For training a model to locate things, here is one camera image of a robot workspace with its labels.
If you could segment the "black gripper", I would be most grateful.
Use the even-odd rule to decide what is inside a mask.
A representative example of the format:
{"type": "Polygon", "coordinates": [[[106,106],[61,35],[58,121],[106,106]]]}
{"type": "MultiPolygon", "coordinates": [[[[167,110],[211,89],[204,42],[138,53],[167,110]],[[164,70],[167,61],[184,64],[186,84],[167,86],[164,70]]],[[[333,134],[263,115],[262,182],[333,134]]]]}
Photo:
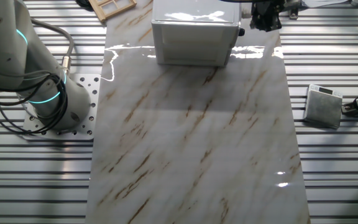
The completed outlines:
{"type": "Polygon", "coordinates": [[[281,22],[278,15],[284,9],[284,0],[260,0],[252,1],[251,29],[271,32],[281,29],[281,22]]]}

